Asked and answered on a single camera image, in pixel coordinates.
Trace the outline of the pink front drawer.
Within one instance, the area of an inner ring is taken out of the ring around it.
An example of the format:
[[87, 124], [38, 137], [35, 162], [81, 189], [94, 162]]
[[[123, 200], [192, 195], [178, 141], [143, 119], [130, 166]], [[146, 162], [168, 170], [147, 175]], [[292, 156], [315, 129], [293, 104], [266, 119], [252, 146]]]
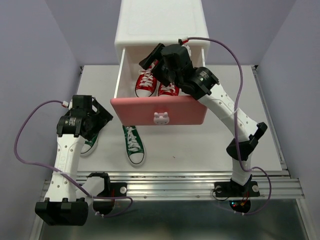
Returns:
[[139, 62], [147, 57], [153, 46], [133, 46], [122, 49], [119, 72], [110, 103], [124, 126], [201, 125], [207, 108], [191, 96], [180, 92], [178, 96], [137, 97], [135, 86], [142, 69]]

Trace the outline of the red sneaker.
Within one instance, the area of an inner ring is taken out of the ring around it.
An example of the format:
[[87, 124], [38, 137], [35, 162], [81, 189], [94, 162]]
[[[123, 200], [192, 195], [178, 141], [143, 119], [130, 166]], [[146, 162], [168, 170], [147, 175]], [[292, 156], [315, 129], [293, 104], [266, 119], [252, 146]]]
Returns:
[[180, 93], [180, 89], [174, 84], [170, 83], [168, 86], [162, 83], [158, 87], [157, 96], [158, 97], [176, 97]]
[[152, 74], [153, 68], [156, 66], [152, 63], [151, 66], [145, 70], [138, 71], [139, 77], [135, 84], [135, 95], [138, 98], [152, 97], [157, 88], [157, 79]]

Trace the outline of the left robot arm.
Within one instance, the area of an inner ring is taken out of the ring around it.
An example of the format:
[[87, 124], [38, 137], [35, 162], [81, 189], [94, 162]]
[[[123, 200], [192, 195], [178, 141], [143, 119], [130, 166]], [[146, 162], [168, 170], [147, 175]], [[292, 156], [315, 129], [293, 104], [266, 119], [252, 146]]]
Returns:
[[57, 152], [51, 182], [35, 213], [50, 226], [82, 226], [89, 204], [75, 185], [81, 150], [113, 116], [91, 95], [74, 95], [72, 106], [56, 127]]

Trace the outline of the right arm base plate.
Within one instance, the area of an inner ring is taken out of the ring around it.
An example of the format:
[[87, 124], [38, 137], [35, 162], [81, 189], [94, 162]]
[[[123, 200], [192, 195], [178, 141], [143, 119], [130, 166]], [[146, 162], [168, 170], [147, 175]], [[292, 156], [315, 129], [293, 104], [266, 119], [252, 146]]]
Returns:
[[234, 181], [219, 181], [214, 183], [214, 192], [217, 198], [259, 197], [260, 191], [256, 181], [248, 181], [244, 186]]

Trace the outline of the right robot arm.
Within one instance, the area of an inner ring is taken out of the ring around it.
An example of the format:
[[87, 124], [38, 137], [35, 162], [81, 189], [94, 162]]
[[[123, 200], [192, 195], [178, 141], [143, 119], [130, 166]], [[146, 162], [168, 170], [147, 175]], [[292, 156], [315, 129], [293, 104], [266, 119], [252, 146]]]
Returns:
[[249, 190], [252, 179], [251, 156], [267, 130], [264, 122], [248, 117], [225, 92], [219, 79], [208, 68], [195, 67], [190, 50], [178, 44], [159, 43], [139, 65], [151, 70], [164, 86], [173, 84], [207, 107], [234, 136], [226, 152], [232, 158], [232, 175], [226, 189], [235, 195]]

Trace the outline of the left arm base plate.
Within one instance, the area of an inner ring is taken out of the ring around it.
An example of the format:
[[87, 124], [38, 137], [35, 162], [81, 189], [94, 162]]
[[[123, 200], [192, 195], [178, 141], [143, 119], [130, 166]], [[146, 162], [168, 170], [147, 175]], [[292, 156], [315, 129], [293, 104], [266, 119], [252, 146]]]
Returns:
[[126, 197], [127, 183], [126, 182], [111, 182], [109, 187], [105, 187], [100, 193], [94, 194], [98, 197]]

